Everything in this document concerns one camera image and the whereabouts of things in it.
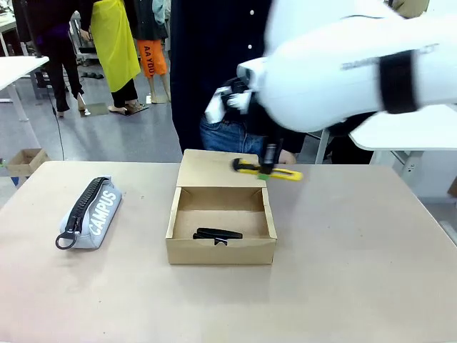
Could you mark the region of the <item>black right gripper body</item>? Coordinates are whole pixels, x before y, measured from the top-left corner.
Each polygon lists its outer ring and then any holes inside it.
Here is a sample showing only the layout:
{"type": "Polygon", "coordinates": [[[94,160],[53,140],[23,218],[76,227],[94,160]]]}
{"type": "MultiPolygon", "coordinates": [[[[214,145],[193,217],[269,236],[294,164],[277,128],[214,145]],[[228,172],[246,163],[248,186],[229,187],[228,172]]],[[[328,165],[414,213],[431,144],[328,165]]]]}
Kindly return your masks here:
{"type": "Polygon", "coordinates": [[[256,96],[249,102],[249,132],[266,138],[268,144],[283,143],[283,128],[269,116],[256,96]]]}

